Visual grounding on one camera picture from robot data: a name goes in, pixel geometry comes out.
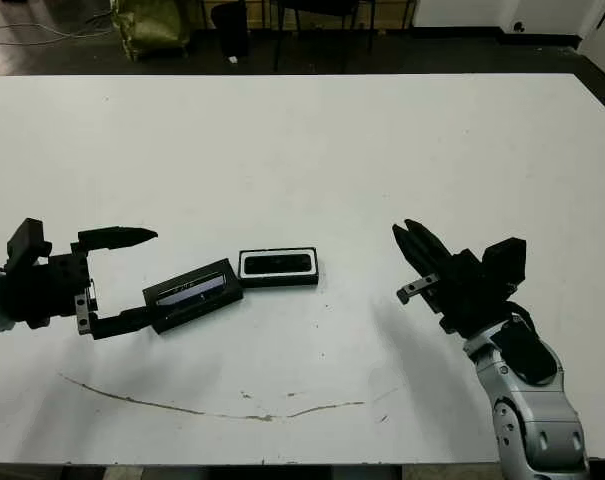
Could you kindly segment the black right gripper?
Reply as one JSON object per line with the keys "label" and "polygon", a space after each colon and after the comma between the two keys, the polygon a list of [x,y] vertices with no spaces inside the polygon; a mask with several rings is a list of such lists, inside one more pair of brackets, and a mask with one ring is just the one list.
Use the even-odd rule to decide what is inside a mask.
{"label": "black right gripper", "polygon": [[406,219],[392,232],[406,261],[421,276],[401,287],[402,304],[419,295],[441,314],[440,327],[448,334],[475,336],[510,318],[508,291],[495,283],[484,265],[468,249],[452,255],[427,227]]}

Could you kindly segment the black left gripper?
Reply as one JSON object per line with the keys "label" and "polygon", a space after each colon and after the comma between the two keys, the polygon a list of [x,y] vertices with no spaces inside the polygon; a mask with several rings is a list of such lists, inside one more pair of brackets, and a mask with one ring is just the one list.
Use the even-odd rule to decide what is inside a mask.
{"label": "black left gripper", "polygon": [[79,325],[88,327],[92,317],[92,337],[105,339],[136,332],[151,325],[155,309],[138,307],[116,316],[98,318],[97,300],[91,296],[92,279],[88,253],[101,249],[132,247],[157,238],[155,231],[141,227],[105,227],[80,231],[71,252],[51,253],[43,243],[14,251],[0,273],[0,314],[32,329],[50,324],[53,317],[79,314]]}

